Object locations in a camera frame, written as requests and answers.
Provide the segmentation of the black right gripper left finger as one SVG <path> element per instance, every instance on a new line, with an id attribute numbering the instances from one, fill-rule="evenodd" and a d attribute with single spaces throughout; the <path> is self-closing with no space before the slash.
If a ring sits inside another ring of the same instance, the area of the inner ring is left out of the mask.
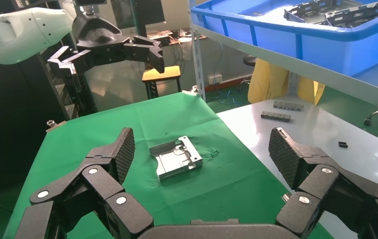
<path id="1" fill-rule="evenodd" d="M 153 227 L 153 217 L 123 186 L 134 152 L 129 127 L 113 143 L 93 148 L 75 170 L 30 196 L 15 237 L 65 239 L 89 213 L 116 239 L 139 237 Z"/>

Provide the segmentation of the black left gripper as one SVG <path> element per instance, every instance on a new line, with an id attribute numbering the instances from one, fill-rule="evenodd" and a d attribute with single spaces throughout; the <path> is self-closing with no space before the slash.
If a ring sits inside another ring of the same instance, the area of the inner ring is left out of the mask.
<path id="1" fill-rule="evenodd" d="M 78 15 L 73 22 L 72 34 L 77 50 L 65 45 L 47 60 L 54 76 L 59 79 L 66 81 L 84 75 L 85 50 L 90 51 L 89 60 L 95 66 L 126 59 L 147 63 L 159 73 L 165 71 L 159 41 L 139 35 L 130 41 L 130 37 L 98 14 Z"/>

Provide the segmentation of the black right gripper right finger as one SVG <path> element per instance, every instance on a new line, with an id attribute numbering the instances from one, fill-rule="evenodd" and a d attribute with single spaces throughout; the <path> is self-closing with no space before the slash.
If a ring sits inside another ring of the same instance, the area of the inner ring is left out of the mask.
<path id="1" fill-rule="evenodd" d="M 324 212 L 337 216 L 360 239 L 378 239 L 378 183 L 342 168 L 322 149 L 272 129 L 269 155 L 293 194 L 276 218 L 301 239 Z"/>

